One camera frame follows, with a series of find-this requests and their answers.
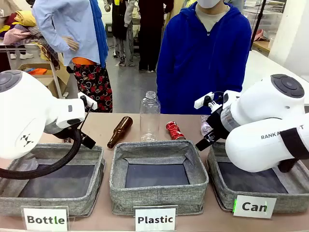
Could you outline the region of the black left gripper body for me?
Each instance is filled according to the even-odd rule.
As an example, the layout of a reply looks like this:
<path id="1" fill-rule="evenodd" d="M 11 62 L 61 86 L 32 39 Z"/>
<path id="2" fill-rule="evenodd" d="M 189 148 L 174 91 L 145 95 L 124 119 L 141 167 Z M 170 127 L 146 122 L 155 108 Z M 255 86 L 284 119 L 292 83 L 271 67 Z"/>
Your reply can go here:
<path id="1" fill-rule="evenodd" d="M 78 118 L 70 119 L 69 124 L 65 123 L 65 128 L 61 128 L 57 124 L 57 119 L 52 121 L 51 123 L 45 125 L 44 133 L 52 134 L 59 139 L 68 139 L 71 138 L 73 141 L 77 141 L 78 143 L 82 142 L 82 133 L 78 129 L 82 121 Z"/>

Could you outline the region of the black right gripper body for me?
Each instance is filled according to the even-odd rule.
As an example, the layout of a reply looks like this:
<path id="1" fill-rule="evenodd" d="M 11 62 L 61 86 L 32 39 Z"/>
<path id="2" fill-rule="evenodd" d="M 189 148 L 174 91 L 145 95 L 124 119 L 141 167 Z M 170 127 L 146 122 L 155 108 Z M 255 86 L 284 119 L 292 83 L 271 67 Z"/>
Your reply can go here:
<path id="1" fill-rule="evenodd" d="M 206 135 L 209 142 L 216 142 L 219 139 L 226 140 L 230 132 L 233 130 L 233 116 L 230 111 L 230 106 L 225 109 L 221 106 L 214 111 L 208 117 L 207 123 L 212 128 L 212 130 Z"/>

